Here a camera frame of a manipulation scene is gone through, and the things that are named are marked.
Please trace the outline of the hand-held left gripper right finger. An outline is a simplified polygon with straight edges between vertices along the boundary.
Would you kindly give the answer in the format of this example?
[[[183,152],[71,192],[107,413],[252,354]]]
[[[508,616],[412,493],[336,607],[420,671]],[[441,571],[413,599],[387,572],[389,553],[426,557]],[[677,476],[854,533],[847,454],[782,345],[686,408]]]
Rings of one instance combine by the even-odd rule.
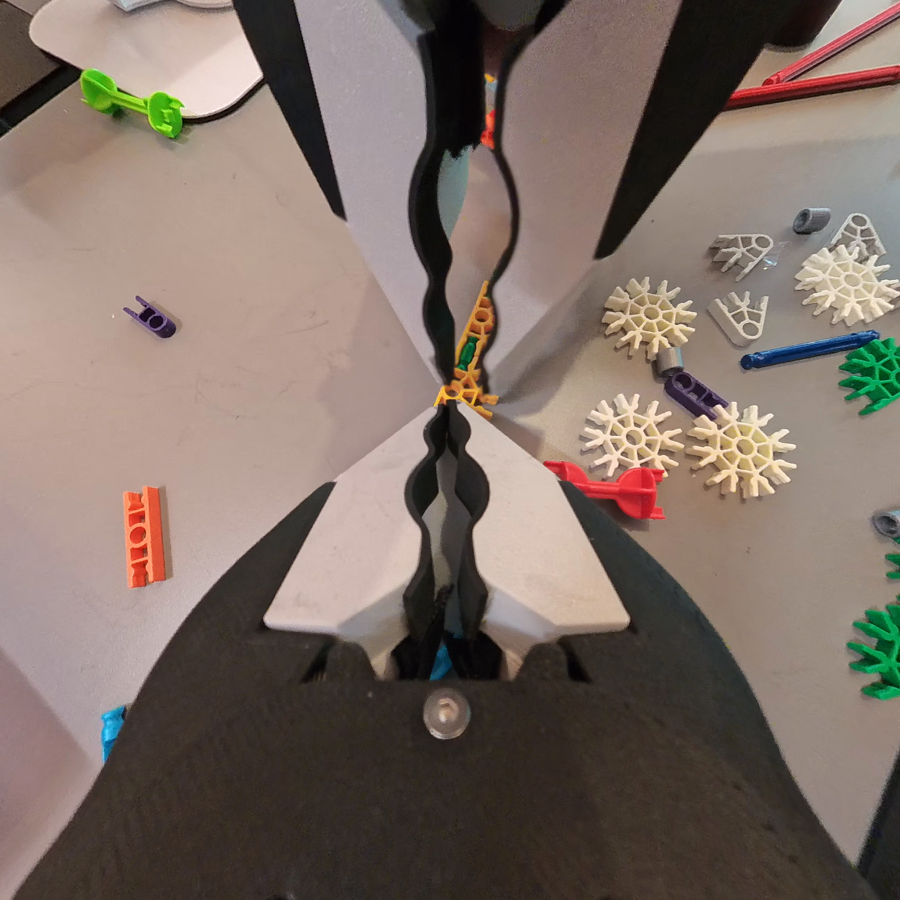
[[[620,632],[629,614],[557,477],[476,412],[462,415],[471,431],[466,453],[489,487],[473,529],[488,588],[480,625],[501,648],[501,679],[510,681],[533,645]]]

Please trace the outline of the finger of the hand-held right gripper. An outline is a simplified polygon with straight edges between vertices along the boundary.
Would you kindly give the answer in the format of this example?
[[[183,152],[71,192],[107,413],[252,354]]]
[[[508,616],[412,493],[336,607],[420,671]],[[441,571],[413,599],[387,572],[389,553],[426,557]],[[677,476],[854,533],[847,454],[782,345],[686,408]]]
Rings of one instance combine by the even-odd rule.
[[[518,231],[492,291],[489,382],[543,353],[589,273],[661,60],[661,2],[569,2],[505,83],[500,149]]]
[[[452,263],[438,181],[476,141],[474,2],[295,2],[345,220],[414,346],[450,378]]]

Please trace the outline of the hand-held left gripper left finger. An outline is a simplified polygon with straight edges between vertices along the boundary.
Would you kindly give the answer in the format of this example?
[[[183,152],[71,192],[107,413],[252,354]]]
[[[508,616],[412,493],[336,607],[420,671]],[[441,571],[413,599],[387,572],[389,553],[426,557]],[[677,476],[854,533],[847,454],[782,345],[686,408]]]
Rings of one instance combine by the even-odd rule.
[[[431,675],[443,611],[421,510],[446,425],[446,411],[423,411],[334,481],[264,613],[268,628],[358,644],[381,678]]]

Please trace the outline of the yellow connector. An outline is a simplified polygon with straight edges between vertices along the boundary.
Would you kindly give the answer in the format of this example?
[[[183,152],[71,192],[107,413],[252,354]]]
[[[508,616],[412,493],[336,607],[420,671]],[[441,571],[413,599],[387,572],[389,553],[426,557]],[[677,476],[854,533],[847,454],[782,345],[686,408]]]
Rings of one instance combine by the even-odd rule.
[[[498,396],[484,392],[474,382],[452,381],[441,387],[434,406],[444,405],[448,401],[464,403],[483,418],[491,420],[493,416],[491,408],[498,402]]]
[[[461,347],[464,338],[468,335],[480,336],[479,352],[473,359],[472,365],[470,366],[470,369],[468,371],[460,370],[455,366],[454,375],[457,380],[461,380],[467,375],[472,375],[475,381],[478,382],[478,380],[480,379],[480,357],[489,344],[489,338],[491,332],[494,330],[495,324],[495,312],[492,300],[489,297],[489,281],[486,280],[482,284],[479,296],[475,302],[475,305],[473,306],[472,313],[468,321],[466,322],[463,336],[460,338],[457,344],[456,360],[458,350]]]

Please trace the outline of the purple connector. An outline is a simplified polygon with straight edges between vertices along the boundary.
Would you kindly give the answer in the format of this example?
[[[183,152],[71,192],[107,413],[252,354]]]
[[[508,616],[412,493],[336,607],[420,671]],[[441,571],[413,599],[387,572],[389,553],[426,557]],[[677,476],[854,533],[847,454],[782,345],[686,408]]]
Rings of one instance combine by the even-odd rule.
[[[729,401],[716,394],[703,382],[687,371],[670,375],[665,381],[665,392],[695,418],[706,416],[716,419],[715,409],[727,409]]]
[[[128,307],[123,308],[122,311],[131,319],[139,322],[147,331],[161,339],[168,339],[174,336],[177,326],[162,309],[143,300],[140,296],[135,296],[135,301],[140,304],[140,311]]]

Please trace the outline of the red double-ended connector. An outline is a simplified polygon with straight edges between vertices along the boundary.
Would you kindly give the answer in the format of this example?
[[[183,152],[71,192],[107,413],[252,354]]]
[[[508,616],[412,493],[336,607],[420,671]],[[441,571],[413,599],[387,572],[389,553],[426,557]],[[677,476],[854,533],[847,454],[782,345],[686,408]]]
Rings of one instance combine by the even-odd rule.
[[[548,460],[543,465],[561,481],[574,484],[586,497],[614,501],[631,518],[665,519],[657,505],[657,484],[663,480],[664,470],[634,467],[622,472],[616,480],[591,480],[576,464]]]

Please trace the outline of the white document stand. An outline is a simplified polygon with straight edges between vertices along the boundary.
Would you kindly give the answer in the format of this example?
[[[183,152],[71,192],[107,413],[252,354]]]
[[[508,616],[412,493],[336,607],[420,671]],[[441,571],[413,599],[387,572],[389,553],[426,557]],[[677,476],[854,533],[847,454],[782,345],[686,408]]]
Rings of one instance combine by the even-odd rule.
[[[135,96],[164,91],[189,120],[214,119],[239,105],[263,74],[232,6],[52,1],[36,12],[30,38],[75,68],[94,68]]]

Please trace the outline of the lime green double-ended connector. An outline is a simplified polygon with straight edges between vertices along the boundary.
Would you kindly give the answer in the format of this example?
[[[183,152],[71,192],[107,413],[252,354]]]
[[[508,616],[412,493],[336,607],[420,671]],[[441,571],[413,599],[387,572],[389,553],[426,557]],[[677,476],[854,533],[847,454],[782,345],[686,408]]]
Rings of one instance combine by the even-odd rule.
[[[132,96],[119,90],[116,83],[100,70],[85,69],[79,84],[83,102],[100,113],[109,115],[131,111],[147,116],[150,127],[170,140],[179,137],[183,129],[184,104],[166,92],[147,97]]]

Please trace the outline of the orange slotted strip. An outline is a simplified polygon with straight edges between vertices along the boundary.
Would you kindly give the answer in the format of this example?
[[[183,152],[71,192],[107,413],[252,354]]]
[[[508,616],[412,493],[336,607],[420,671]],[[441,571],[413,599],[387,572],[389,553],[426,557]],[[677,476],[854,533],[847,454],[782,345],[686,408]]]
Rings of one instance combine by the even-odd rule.
[[[159,491],[145,486],[122,495],[128,587],[146,587],[166,579],[165,546]]]

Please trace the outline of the light grey wedge connector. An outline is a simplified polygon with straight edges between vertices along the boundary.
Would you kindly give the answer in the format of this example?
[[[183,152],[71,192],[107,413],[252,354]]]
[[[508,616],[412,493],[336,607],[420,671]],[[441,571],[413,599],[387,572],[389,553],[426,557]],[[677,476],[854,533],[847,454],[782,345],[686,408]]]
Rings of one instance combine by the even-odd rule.
[[[721,234],[711,243],[715,250],[714,263],[721,263],[721,271],[736,268],[735,280],[739,282],[774,247],[774,241],[763,233]]]
[[[762,336],[768,305],[766,295],[753,299],[749,292],[731,291],[713,299],[706,311],[735,346],[745,347]]]
[[[827,244],[829,250],[839,246],[846,247],[849,254],[857,252],[860,262],[872,256],[881,257],[885,253],[885,247],[870,217],[862,212],[851,213]]]

